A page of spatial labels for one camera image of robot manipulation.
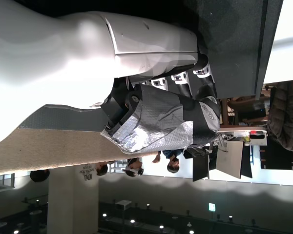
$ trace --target green exit sign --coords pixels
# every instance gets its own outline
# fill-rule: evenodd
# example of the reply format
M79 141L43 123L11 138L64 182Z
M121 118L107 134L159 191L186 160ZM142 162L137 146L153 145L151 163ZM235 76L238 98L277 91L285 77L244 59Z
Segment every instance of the green exit sign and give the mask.
M216 205L213 203L209 203L209 211L215 212L216 211Z

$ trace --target sign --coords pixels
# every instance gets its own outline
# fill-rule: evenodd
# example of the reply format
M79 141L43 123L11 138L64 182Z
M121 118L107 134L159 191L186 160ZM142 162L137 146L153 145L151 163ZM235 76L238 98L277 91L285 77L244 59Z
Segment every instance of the sign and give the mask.
M92 172L95 170L94 167L92 167L93 165L92 164L85 164L83 166L83 169L79 171L80 174L83 174L84 176L84 180L87 181L87 180L92 180Z
M216 211L216 205L213 203L209 203L209 211L215 212Z

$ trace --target person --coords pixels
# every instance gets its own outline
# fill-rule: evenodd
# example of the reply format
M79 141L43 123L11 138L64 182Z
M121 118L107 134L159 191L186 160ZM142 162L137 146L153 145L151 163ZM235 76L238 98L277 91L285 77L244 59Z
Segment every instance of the person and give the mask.
M141 176L144 172L142 162L139 161L138 157L128 159L128 164L124 172L130 177L136 177L137 175Z
M112 164L115 161L109 161L109 162L98 162L96 163L95 167L96 167L96 171L97 171L97 176L104 176L107 171L108 171L108 164Z
M170 173L177 173L180 169L178 156L183 154L183 149L179 150L164 150L162 151L169 163L167 165L167 170ZM152 161L153 163L158 163L161 160L161 151L157 153L156 158Z
M30 172L30 178L34 182L43 182L46 179L48 179L49 175L50 175L50 171L48 169Z

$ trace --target dark jacket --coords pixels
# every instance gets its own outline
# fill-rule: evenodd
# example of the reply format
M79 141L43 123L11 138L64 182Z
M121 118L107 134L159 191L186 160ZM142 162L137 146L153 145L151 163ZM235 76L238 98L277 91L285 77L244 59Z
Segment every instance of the dark jacket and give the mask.
M268 134L293 151L293 81L278 83L268 117Z

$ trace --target white column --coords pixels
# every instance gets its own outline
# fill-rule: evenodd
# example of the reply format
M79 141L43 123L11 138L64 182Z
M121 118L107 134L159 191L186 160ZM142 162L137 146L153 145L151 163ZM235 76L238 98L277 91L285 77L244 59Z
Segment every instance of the white column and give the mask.
M47 233L95 234L98 231L98 183L94 164L52 169Z

